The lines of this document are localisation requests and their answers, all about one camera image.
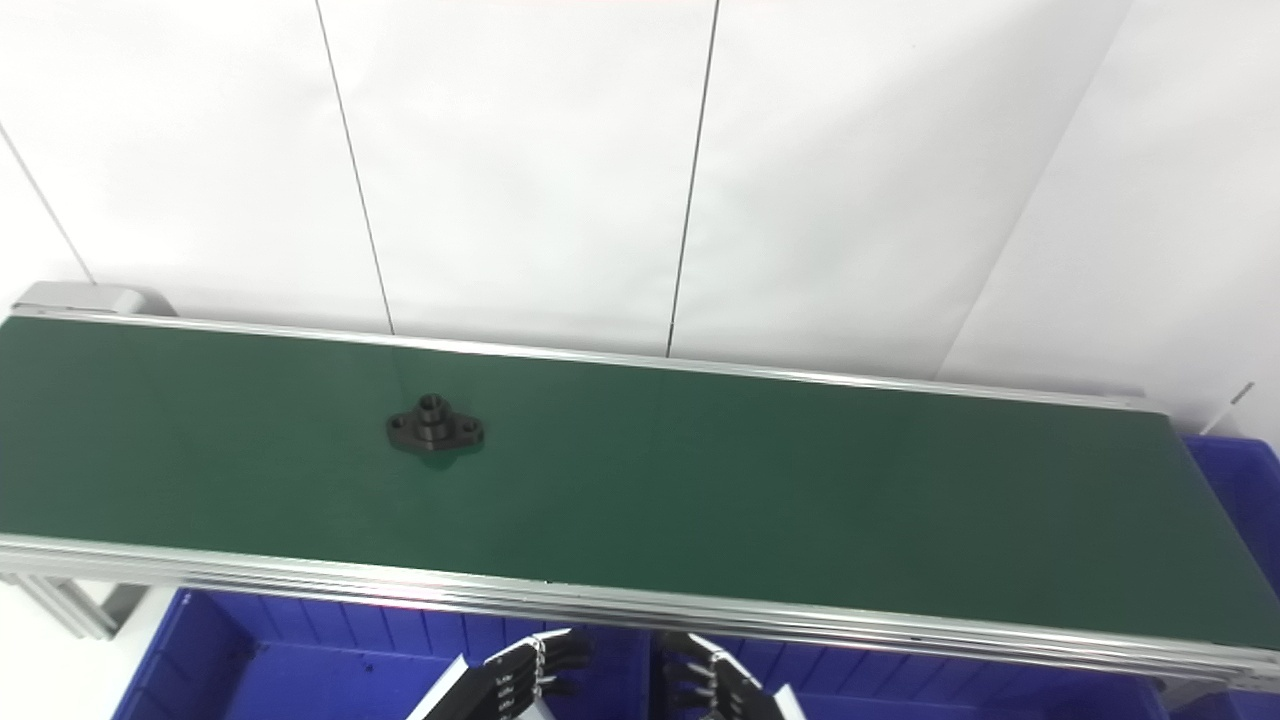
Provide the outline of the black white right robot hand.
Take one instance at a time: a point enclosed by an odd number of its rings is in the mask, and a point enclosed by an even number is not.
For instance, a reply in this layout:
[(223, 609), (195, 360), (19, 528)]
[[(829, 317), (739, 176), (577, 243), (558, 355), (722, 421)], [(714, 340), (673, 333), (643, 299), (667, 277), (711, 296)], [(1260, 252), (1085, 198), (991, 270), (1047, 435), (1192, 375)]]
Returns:
[(666, 710), (672, 719), (805, 719), (790, 685), (768, 691), (731, 652), (704, 635), (663, 632)]

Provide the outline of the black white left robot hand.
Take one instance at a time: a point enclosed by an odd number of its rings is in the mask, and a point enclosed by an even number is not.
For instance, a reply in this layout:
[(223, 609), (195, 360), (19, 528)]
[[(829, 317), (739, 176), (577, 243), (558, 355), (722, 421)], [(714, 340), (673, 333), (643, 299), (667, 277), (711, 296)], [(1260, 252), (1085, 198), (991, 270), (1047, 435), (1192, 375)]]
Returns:
[(593, 641), (580, 628), (534, 633), (472, 665), (460, 656), (435, 680), (408, 719), (517, 719), (547, 696), (576, 692), (566, 671), (582, 670)]

